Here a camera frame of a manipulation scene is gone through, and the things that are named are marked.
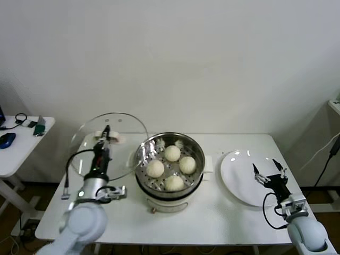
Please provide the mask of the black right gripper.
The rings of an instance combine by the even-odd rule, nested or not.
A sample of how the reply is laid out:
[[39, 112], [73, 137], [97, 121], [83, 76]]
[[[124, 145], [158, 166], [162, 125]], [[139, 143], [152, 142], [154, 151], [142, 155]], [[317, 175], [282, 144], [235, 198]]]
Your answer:
[[288, 199], [291, 195], [289, 189], [286, 186], [288, 182], [286, 168], [284, 168], [281, 163], [279, 163], [275, 159], [273, 159], [273, 163], [279, 170], [280, 174], [270, 175], [266, 177], [260, 174], [255, 164], [252, 164], [254, 179], [266, 188], [272, 189], [277, 198], [277, 201], [284, 201], [285, 199]]

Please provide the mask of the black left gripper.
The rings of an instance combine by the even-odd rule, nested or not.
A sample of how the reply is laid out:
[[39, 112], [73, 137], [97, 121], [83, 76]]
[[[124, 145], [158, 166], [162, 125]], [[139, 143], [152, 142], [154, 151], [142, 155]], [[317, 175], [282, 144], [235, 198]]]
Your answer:
[[93, 148], [94, 157], [91, 162], [89, 177], [108, 179], [107, 170], [108, 164], [111, 160], [109, 144], [111, 127], [106, 125], [102, 132], [102, 136], [99, 138], [98, 143]]

